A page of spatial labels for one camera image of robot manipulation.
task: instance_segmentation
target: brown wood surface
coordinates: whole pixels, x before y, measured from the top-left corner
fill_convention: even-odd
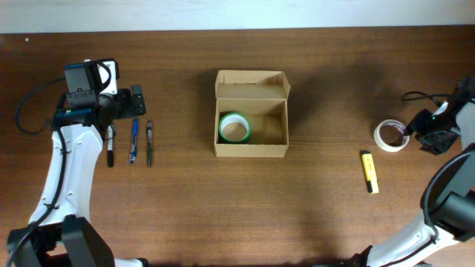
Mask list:
[[[0,35],[0,262],[9,230],[25,227],[42,192],[51,132],[20,133],[14,110],[65,64],[114,57],[121,87],[141,84],[139,156],[128,164],[130,119],[117,121],[116,165],[97,160],[91,221],[116,257],[152,263],[246,265],[345,259],[384,242],[419,212],[433,174],[460,152],[432,156],[411,139],[392,154],[371,129],[408,123],[429,101],[409,90],[451,92],[474,74],[475,27],[376,27]],[[214,81],[219,69],[283,70],[290,147],[284,159],[216,158]],[[29,128],[51,117],[66,85],[33,97]],[[146,167],[145,124],[155,124]],[[373,152],[380,194],[364,184],[360,150]],[[428,258],[472,266],[472,241]]]

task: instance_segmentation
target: open cardboard box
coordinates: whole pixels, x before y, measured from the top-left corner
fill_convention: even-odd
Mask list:
[[[282,71],[220,70],[216,85],[216,156],[284,157],[289,147],[287,98],[290,85]],[[251,135],[245,144],[229,144],[218,133],[228,113],[246,116]]]

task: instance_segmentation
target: cable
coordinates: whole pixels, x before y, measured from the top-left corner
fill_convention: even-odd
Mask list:
[[[39,133],[41,133],[45,128],[46,128],[46,125],[48,124],[48,120],[45,121],[45,123],[43,124],[43,127],[41,127],[41,129],[37,130],[37,131],[28,131],[28,130],[25,130],[21,125],[20,125],[20,121],[19,121],[19,117],[20,117],[20,110],[23,106],[23,104],[28,101],[30,99],[30,97],[32,97],[35,93],[38,93],[39,91],[47,88],[47,87],[50,87],[51,85],[54,85],[56,84],[57,82],[61,82],[62,80],[64,80],[65,77],[62,77],[62,78],[58,78],[58,79],[54,79],[53,81],[50,81],[50,82],[47,82],[43,85],[40,85],[38,86],[37,88],[33,89],[31,92],[29,92],[28,95],[26,95],[25,98],[22,99],[22,101],[20,102],[20,104],[18,105],[18,107],[16,107],[16,111],[15,111],[15,125],[16,127],[22,131],[23,133],[26,133],[26,134],[30,134],[30,135],[37,135]]]
[[[407,93],[405,93],[404,95],[402,95],[401,100],[402,100],[402,101],[411,101],[411,100],[407,100],[407,99],[405,98],[406,96],[409,96],[409,95],[411,95],[411,94],[418,94],[418,95],[421,95],[421,96],[423,96],[423,97],[428,97],[428,94],[426,94],[426,93],[424,93],[424,92],[411,91],[411,92],[407,92]],[[432,100],[432,102],[434,102],[434,104],[436,104],[437,107],[440,107],[440,106],[442,105],[442,103],[441,103],[439,100],[437,100],[437,99],[435,98],[435,96],[433,96],[433,97],[428,97],[428,98],[429,98],[430,100]]]
[[[27,232],[20,239],[20,241],[13,247],[12,251],[10,252],[10,256],[8,257],[6,267],[10,267],[12,265],[13,261],[16,258],[16,255],[18,254],[18,251],[30,239],[30,235],[51,214],[51,212],[54,209],[54,206],[56,205],[56,202],[58,201],[59,195],[61,193],[62,183],[64,182],[64,179],[65,179],[66,158],[68,156],[68,149],[66,148],[65,137],[62,135],[61,130],[59,129],[53,129],[53,130],[58,133],[59,140],[61,141],[61,147],[62,147],[61,171],[59,172],[59,180],[58,180],[58,186],[56,187],[56,192],[54,193],[51,203],[46,205],[47,208],[46,208],[46,211],[43,213],[43,215],[37,221],[31,223],[28,226]]]
[[[406,260],[409,260],[411,257],[416,256],[419,252],[423,251],[425,248],[427,248],[430,244],[432,244],[432,240],[427,241],[424,245],[422,245],[420,248],[416,249],[413,253],[407,255],[406,257],[403,257],[399,260],[395,260],[393,262],[390,262],[388,264],[384,264],[383,266],[380,267],[388,267],[388,266],[393,266],[396,264],[400,264]]]
[[[66,102],[66,94],[63,94],[61,97],[59,97],[58,103],[56,104],[56,109],[62,109],[65,106]]]
[[[114,126],[112,123],[111,123],[111,125],[109,125],[109,126],[111,126],[112,130],[114,131],[114,134],[112,135],[112,137],[111,137],[111,138],[107,138],[106,140],[104,140],[104,142],[106,142],[106,141],[109,141],[109,140],[111,140],[111,139],[114,139],[114,138],[116,138],[116,135],[117,135],[117,132],[116,132],[116,127],[115,127],[115,126]]]
[[[434,235],[432,237],[430,237],[430,240],[428,240],[424,245],[422,245],[421,247],[416,249],[413,253],[411,253],[411,254],[407,255],[406,257],[403,257],[399,260],[396,260],[396,261],[393,261],[391,263],[385,264],[381,267],[388,267],[388,266],[393,266],[395,264],[402,263],[406,260],[409,260],[411,257],[417,255],[420,251],[424,250],[429,245],[436,244],[437,240],[439,239],[439,230],[437,230],[436,226],[432,223],[432,220],[430,219],[430,216],[429,216],[429,208],[428,208],[429,204],[428,203],[429,203],[430,192],[432,191],[433,185],[437,182],[437,180],[440,178],[440,176],[449,167],[451,167],[455,162],[458,162],[461,158],[469,156],[472,152],[473,151],[469,151],[469,152],[460,154],[459,156],[456,156],[453,159],[451,159],[450,161],[448,161],[447,163],[445,163],[445,165],[442,166],[442,168],[440,168],[439,171],[437,171],[436,175],[434,175],[433,179],[429,182],[429,185],[427,186],[427,189],[426,189],[425,194],[424,194],[424,203],[423,203],[422,211],[424,213],[424,221],[425,221],[426,225],[429,226],[432,229],[432,231],[434,232]]]
[[[409,96],[411,94],[419,94],[419,95],[422,95],[422,96],[413,97],[413,98],[406,98],[406,96]],[[411,92],[407,92],[407,93],[403,94],[402,97],[401,97],[401,101],[415,101],[415,100],[420,100],[420,99],[431,99],[434,103],[436,103],[436,105],[438,105],[440,107],[440,105],[442,105],[442,103],[440,103],[439,100],[434,99],[434,97],[447,97],[449,99],[454,99],[454,98],[457,98],[459,96],[448,94],[448,93],[435,93],[435,94],[430,95],[430,94],[426,94],[426,93],[419,92],[419,91],[411,91]],[[472,99],[461,99],[461,100],[475,104],[475,101],[472,100]]]

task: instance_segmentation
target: white tape roll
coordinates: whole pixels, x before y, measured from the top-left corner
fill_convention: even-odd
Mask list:
[[[246,129],[246,134],[239,140],[230,139],[228,138],[228,136],[226,136],[223,133],[224,128],[231,123],[239,123],[242,126],[244,126]],[[219,127],[218,130],[219,130],[220,136],[223,137],[223,139],[225,139],[227,142],[231,142],[231,143],[245,142],[249,138],[249,135],[251,134],[251,124],[249,123],[249,120],[243,114],[240,114],[240,113],[234,112],[234,113],[225,115],[220,120],[220,124],[218,125],[218,127]]]
[[[402,137],[402,144],[400,146],[392,146],[386,144],[383,139],[381,138],[381,127],[383,126],[390,126],[399,131]],[[404,135],[404,131],[406,126],[404,126],[401,122],[396,121],[395,119],[386,119],[385,121],[381,122],[378,127],[374,130],[374,141],[376,144],[384,151],[387,152],[397,152],[403,149],[409,143],[409,136]]]

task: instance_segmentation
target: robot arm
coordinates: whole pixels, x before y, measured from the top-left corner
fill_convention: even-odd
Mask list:
[[[50,170],[29,226],[11,231],[8,237],[8,250],[16,251],[12,260],[17,267],[142,267],[146,260],[114,259],[89,216],[94,168],[107,128],[114,119],[145,113],[142,89],[140,85],[117,89],[119,71],[113,59],[67,65],[65,76],[68,92],[60,102],[66,99],[69,108],[60,104],[55,112]],[[47,252],[58,242],[67,254],[50,257]]]
[[[461,136],[463,152],[431,180],[421,200],[422,212],[412,223],[387,242],[356,254],[349,266],[414,266],[439,249],[475,235],[474,96],[475,79],[465,78],[449,102],[435,113],[421,111],[408,125],[407,133],[416,133],[424,151],[444,153]]]

